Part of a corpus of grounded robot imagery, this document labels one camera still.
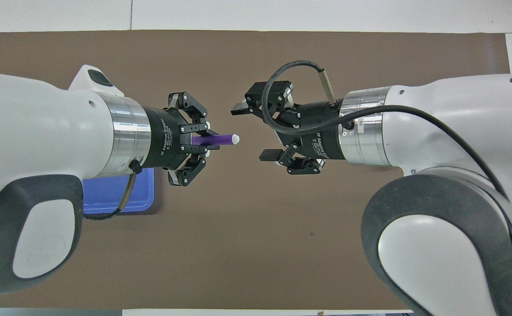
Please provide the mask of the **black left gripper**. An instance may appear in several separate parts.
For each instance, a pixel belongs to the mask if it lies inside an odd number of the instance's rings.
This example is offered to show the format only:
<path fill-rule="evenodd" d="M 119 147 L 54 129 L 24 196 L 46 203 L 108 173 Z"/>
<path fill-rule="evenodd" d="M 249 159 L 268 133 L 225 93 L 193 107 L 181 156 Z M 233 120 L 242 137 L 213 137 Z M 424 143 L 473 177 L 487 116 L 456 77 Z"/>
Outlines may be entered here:
<path fill-rule="evenodd" d="M 168 169 L 168 180 L 172 186 L 187 186 L 206 165 L 210 150 L 219 150 L 219 145 L 182 145 L 183 134 L 196 133 L 200 136 L 214 136 L 206 118 L 208 110 L 188 92 L 171 93 L 169 108 L 144 107 L 150 124 L 150 147 L 144 161 L 145 168 Z M 180 114 L 185 112 L 191 119 L 186 122 Z"/>

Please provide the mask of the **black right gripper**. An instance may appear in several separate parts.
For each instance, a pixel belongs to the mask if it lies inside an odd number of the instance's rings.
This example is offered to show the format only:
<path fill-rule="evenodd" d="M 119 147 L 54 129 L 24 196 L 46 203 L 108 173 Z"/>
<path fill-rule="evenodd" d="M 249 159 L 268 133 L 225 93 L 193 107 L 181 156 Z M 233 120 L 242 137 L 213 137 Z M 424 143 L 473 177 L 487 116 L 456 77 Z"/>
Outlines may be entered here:
<path fill-rule="evenodd" d="M 265 82 L 254 83 L 244 96 L 243 102 L 234 106 L 232 115 L 252 114 L 263 119 L 261 98 Z M 276 81 L 267 98 L 270 116 L 289 127 L 309 127 L 339 117 L 340 102 L 330 106 L 328 102 L 314 102 L 295 106 L 292 99 L 293 84 Z M 339 126 L 331 126 L 320 132 L 302 136 L 281 135 L 282 149 L 266 149 L 260 154 L 263 162 L 274 162 L 286 168 L 291 175 L 320 174 L 324 159 L 344 160 L 340 148 Z M 296 152 L 304 157 L 296 157 Z"/>

